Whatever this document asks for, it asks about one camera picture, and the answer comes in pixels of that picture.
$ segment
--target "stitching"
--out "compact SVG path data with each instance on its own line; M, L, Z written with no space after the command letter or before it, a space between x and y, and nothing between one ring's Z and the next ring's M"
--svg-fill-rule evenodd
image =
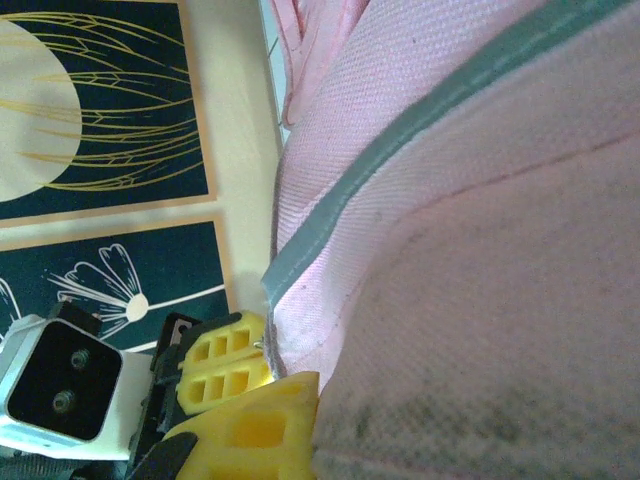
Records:
M569 25L578 16L584 16L585 14L589 13L591 10L594 9L594 7L597 6L597 4L598 4L598 0L590 0L589 2L584 3L583 5L581 5L581 11L579 13L570 12L568 14L565 14L564 16L556 20L544 33L540 33L532 36L517 51L498 57L494 62L491 63L490 67L485 68L483 71L481 71L476 76L471 78L467 84L460 85L460 87L458 87L453 93L449 94L448 97L440 101L439 104L436 105L434 109L430 110L430 112L425 117L423 117L422 121L419 123L417 128L414 126L414 128L405 130L403 133L401 133L401 135L398 138L398 141L394 142L390 147L387 147L384 150L383 154L378 156L378 158L381 158L382 161L372 162L367 167L365 167L365 169L362 172L360 172L360 174L357 176L356 180L347 188L347 190L345 190L345 192L342 195L338 197L338 199L335 202L336 206L333 208L334 212L330 215L329 219L326 222L324 222L324 226L322 227L322 230L320 230L316 234L316 239L314 240L314 242L307 248L305 253L298 259L298 261L293 265L293 267L291 267L291 269L289 270L289 273L280 282L278 282L277 285L272 289L271 294L268 295L269 304L272 306L272 308L275 307L275 305L273 305L274 299L279 297L278 303L282 299L282 296L285 293L284 291L282 291L283 287L285 287L284 289L286 290L287 289L286 284L289 283L291 278L294 275L297 275L297 276L301 275L301 272L299 273L297 271L300 265L308 262L309 258L313 256L313 252L315 251L316 247L320 243L328 242L329 238L325 238L326 233L329 230L332 230L335 227L335 225L338 223L338 219L342 214L344 208L346 207L346 204L348 203L348 201L353 197L353 195L358 190L360 190L364 186L364 184L366 183L366 180L377 169L379 169L382 165L384 165L391 158L394 152L397 152L398 149L395 148L396 145L400 144L401 146L404 146L408 144L413 137L415 137L420 131L426 128L425 125L430 124L432 120L442 116L444 113L446 113L446 111L450 110L453 106L455 106L455 103L460 99L461 96L463 96L468 91L473 90L473 88L471 88L472 85L481 85L483 83L486 83L486 81L491 77L492 73L495 70L504 69L504 66L507 65L510 61L526 55L531 50L533 50L537 45L539 45L542 41L547 39L549 36L555 33L558 33L562 29L566 28L567 25ZM507 73L508 72L502 72L499 75L502 76L502 75L506 75Z

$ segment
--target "white flower drawing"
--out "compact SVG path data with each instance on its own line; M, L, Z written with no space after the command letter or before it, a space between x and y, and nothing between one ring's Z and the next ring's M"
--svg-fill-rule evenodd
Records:
M13 323L20 318L22 315L20 315L20 309L11 287L4 278L0 277L0 320L8 319ZM0 334L0 342L2 340L4 340L4 335Z
M224 284L166 302L149 304L127 250L119 243L98 249L102 264L78 262L64 276L52 274L48 280L62 287L58 301L71 300L83 310L96 313L105 323L113 322L100 334L108 338L142 320L151 310L176 305L224 290Z

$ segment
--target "dark teal artwork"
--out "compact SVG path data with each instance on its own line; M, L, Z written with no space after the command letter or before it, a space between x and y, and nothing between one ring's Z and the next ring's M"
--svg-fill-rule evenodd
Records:
M229 313L214 222L0 252L0 333L23 315L72 301L119 349L155 347L171 312Z
M212 198L180 13L1 2L0 222Z

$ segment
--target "yellow plastic part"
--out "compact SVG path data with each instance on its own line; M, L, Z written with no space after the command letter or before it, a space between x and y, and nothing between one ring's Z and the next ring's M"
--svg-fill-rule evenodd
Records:
M195 415L272 381L263 356L238 360L210 371L183 374L177 387L178 403L184 413Z
M242 318L237 322L203 333L185 355L183 375L211 371L219 365L262 355L254 344L262 340L264 327L264 318L242 312Z
M174 427L198 443L177 480L311 480L318 373L302 372L232 398Z

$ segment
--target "screw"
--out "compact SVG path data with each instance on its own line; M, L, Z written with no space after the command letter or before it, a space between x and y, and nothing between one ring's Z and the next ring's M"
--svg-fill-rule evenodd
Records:
M71 366L74 370L82 371L87 367L89 363L89 350L81 348L73 352L71 355Z
M69 413L76 403L76 396L71 390L63 390L53 397L53 411L59 415Z

